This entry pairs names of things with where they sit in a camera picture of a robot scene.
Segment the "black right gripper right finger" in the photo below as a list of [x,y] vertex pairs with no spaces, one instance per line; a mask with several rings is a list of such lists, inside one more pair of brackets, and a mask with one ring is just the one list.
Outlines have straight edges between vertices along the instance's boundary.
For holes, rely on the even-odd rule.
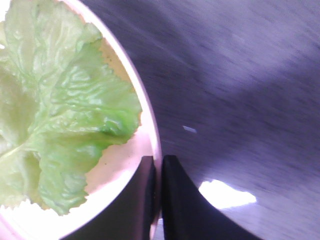
[[166,240],[256,240],[199,192],[175,155],[161,169],[161,208]]

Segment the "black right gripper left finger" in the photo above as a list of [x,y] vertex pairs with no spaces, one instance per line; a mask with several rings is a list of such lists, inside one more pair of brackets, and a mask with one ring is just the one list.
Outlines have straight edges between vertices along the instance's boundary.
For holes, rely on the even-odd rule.
[[134,175],[101,213],[65,240],[149,240],[155,218],[156,168],[151,156],[142,157]]

